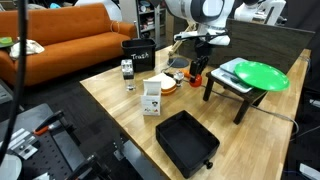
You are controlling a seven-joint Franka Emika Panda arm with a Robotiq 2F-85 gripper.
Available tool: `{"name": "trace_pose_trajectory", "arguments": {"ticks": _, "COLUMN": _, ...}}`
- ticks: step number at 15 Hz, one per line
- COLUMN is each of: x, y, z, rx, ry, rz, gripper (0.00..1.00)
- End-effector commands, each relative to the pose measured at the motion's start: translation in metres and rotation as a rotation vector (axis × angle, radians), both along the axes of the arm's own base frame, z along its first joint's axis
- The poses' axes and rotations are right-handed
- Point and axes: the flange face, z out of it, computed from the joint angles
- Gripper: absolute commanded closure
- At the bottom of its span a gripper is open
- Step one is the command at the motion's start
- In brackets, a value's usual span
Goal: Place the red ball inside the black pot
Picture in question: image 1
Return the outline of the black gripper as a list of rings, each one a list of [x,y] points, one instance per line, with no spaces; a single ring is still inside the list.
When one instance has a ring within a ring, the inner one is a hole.
[[[199,63],[197,61],[192,61],[190,64],[189,74],[191,80],[194,80],[197,74],[201,75],[203,70],[206,68],[211,54],[211,47],[207,42],[196,41],[195,52]]]

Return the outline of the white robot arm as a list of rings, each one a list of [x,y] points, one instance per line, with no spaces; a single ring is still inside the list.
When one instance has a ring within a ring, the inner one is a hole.
[[[197,48],[206,45],[226,46],[230,43],[226,21],[234,0],[165,0],[169,13],[196,23],[194,31],[180,32],[175,41],[196,39]]]

